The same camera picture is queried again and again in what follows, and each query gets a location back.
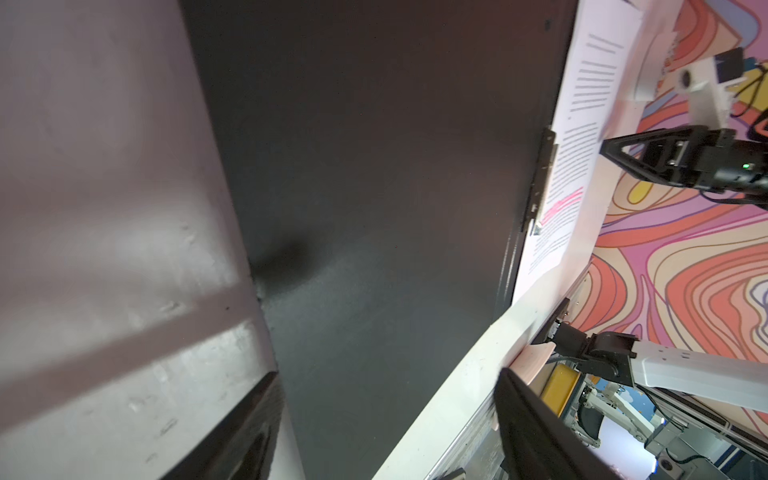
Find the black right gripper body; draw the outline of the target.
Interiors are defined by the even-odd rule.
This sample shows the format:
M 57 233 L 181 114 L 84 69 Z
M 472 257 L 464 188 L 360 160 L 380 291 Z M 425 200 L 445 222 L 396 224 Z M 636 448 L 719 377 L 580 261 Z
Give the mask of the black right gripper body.
M 744 195 L 767 193 L 767 145 L 732 129 L 694 125 L 666 131 L 662 178 L 678 187 Z

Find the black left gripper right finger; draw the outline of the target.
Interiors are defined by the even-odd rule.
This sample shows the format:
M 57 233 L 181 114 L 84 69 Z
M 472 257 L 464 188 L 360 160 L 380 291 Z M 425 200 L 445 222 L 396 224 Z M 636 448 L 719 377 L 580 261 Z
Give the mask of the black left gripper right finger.
M 494 391 L 503 469 L 511 479 L 616 479 L 618 475 L 511 369 L 500 371 Z

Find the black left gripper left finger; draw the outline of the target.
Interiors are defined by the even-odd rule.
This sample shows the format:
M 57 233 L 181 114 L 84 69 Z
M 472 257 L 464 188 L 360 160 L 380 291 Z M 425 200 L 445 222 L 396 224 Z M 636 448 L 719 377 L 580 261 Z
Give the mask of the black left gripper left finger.
M 177 465 L 166 479 L 266 479 L 284 410 L 279 374 L 259 383 Z

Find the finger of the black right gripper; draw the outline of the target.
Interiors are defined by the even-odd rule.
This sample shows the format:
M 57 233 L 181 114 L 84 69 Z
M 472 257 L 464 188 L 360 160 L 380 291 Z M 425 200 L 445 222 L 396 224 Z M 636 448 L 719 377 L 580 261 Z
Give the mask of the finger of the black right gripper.
M 599 153 L 636 179 L 680 180 L 689 140 L 689 126 L 656 129 L 606 139 Z

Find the printed paper files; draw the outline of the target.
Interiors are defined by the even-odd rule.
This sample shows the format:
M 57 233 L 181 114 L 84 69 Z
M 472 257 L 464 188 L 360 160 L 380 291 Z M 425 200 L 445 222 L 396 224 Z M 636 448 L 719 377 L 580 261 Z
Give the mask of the printed paper files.
M 642 19 L 626 1 L 578 3 L 550 127 L 554 151 L 543 199 L 526 227 L 513 302 L 565 256 Z

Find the blue file folder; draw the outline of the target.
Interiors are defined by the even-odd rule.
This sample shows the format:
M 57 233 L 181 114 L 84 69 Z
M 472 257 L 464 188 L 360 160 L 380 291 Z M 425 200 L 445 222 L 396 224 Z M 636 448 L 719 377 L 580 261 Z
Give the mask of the blue file folder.
M 305 475 L 370 479 L 511 303 L 577 5 L 181 10 Z

